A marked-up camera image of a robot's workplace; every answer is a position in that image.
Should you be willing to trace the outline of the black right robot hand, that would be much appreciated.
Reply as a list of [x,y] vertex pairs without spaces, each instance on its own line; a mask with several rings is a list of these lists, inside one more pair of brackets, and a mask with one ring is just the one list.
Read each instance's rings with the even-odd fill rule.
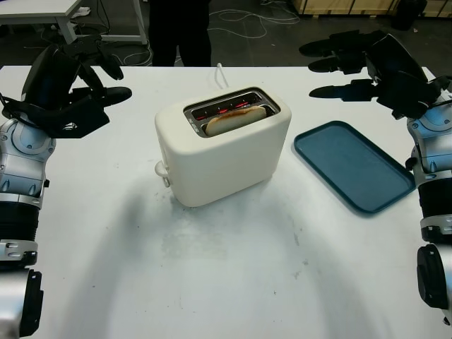
[[420,65],[394,36],[381,30],[360,33],[358,30],[332,34],[325,40],[302,45],[299,53],[318,60],[308,65],[310,71],[345,75],[367,69],[367,79],[348,85],[325,86],[310,92],[317,98],[340,98],[345,102],[391,101],[398,95],[423,86],[427,78]]

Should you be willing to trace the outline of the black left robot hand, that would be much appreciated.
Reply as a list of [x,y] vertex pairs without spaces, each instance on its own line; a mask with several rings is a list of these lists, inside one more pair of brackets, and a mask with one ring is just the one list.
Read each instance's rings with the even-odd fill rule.
[[61,109],[85,97],[108,107],[129,99],[126,87],[106,88],[91,67],[95,62],[114,80],[124,74],[99,35],[71,44],[51,44],[34,61],[22,91],[22,101],[47,110]]

